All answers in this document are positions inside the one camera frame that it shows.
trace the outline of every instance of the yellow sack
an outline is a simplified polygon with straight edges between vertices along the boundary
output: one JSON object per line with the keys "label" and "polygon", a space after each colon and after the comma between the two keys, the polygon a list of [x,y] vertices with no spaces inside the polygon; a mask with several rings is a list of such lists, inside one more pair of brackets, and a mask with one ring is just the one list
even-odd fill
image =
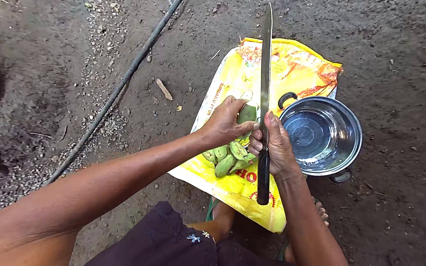
{"label": "yellow sack", "polygon": [[[223,58],[198,111],[192,132],[201,128],[213,110],[229,95],[239,99],[250,90],[253,92],[252,102],[260,106],[261,47],[261,40],[245,38],[240,46],[230,50]],[[336,88],[341,64],[327,61],[309,47],[293,40],[273,39],[271,50],[269,110],[277,116],[281,113],[277,102],[287,92],[292,91],[301,99],[328,96]],[[287,100],[284,107],[293,101]],[[279,233],[285,228],[284,207],[272,175],[269,205],[261,206],[256,202],[257,163],[216,178],[213,163],[200,154],[169,173],[215,196],[271,232]]]}

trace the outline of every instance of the bunch of bananas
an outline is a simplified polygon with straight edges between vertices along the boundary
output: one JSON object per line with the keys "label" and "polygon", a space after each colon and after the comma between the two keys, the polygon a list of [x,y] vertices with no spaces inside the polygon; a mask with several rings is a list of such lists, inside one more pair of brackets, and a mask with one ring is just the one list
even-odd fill
{"label": "bunch of bananas", "polygon": [[[252,91],[246,91],[241,99],[249,100],[245,104],[236,119],[237,124],[242,124],[245,121],[257,121],[257,112],[259,106],[251,102]],[[239,140],[245,140],[251,135],[251,131],[240,136]],[[214,174],[217,178],[224,177],[226,174],[234,173],[236,170],[244,169],[256,161],[256,156],[249,153],[241,143],[238,141],[232,141],[229,144],[221,147],[207,150],[202,155],[215,164]]]}
{"label": "bunch of bananas", "polygon": [[202,155],[215,164],[214,175],[217,178],[244,169],[256,161],[256,156],[248,152],[238,141],[207,150]]}

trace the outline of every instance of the black hose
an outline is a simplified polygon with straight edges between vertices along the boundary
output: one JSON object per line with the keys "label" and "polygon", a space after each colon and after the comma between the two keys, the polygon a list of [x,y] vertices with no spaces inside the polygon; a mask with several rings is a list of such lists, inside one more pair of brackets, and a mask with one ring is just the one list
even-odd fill
{"label": "black hose", "polygon": [[160,35],[160,32],[167,24],[167,21],[170,19],[170,17],[174,14],[175,10],[178,8],[182,0],[176,0],[169,8],[169,11],[165,14],[165,16],[162,18],[162,20],[159,22],[155,30],[152,32],[149,39],[147,39],[147,42],[142,47],[142,49],[139,51],[137,56],[132,61],[131,65],[127,69],[126,73],[123,76],[123,79],[121,79],[121,83],[115,88],[115,90],[111,93],[111,96],[109,97],[108,101],[104,105],[101,112],[97,115],[95,121],[89,126],[87,132],[85,135],[79,140],[77,146],[73,148],[68,155],[68,157],[63,161],[63,163],[57,168],[55,173],[53,173],[47,181],[44,182],[44,186],[48,185],[52,182],[54,182],[67,168],[70,166],[70,164],[75,160],[76,155],[78,154],[78,151],[83,146],[83,144],[87,141],[87,139],[91,136],[93,131],[96,129],[96,127],[99,125],[103,117],[106,115],[106,112],[110,109],[111,105],[113,105],[113,102],[116,100],[116,97],[123,89],[124,85],[131,79],[134,72],[139,67],[139,64],[141,61],[146,57],[147,52],[149,49],[154,45],[154,43],[157,41],[158,36]]}

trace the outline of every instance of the stainless steel pot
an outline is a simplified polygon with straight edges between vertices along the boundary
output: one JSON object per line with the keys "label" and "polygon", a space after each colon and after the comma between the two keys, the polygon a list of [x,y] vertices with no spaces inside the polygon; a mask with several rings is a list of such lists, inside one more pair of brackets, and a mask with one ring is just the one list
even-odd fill
{"label": "stainless steel pot", "polygon": [[[279,99],[297,99],[293,92]],[[293,154],[302,172],[311,176],[328,176],[348,167],[358,156],[363,132],[358,118],[340,101],[311,96],[293,102],[281,114]]]}

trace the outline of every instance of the hand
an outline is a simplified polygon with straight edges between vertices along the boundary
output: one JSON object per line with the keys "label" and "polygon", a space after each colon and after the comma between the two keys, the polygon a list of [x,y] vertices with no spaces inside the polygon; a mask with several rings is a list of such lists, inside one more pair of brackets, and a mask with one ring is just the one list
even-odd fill
{"label": "hand", "polygon": [[236,118],[247,100],[236,100],[228,96],[212,113],[210,119],[199,130],[202,131],[211,149],[232,142],[234,139],[254,129],[259,128],[259,123],[247,121],[236,124]]}
{"label": "hand", "polygon": [[[269,111],[266,113],[266,117],[264,117],[264,123],[269,129],[268,148],[271,159],[269,172],[274,178],[281,176],[301,176],[302,172],[300,166],[292,153],[292,144],[290,143],[289,135],[282,126],[279,118]],[[262,139],[261,130],[252,131],[249,137],[248,150],[256,156],[259,154],[259,151],[262,150],[260,139]]]}

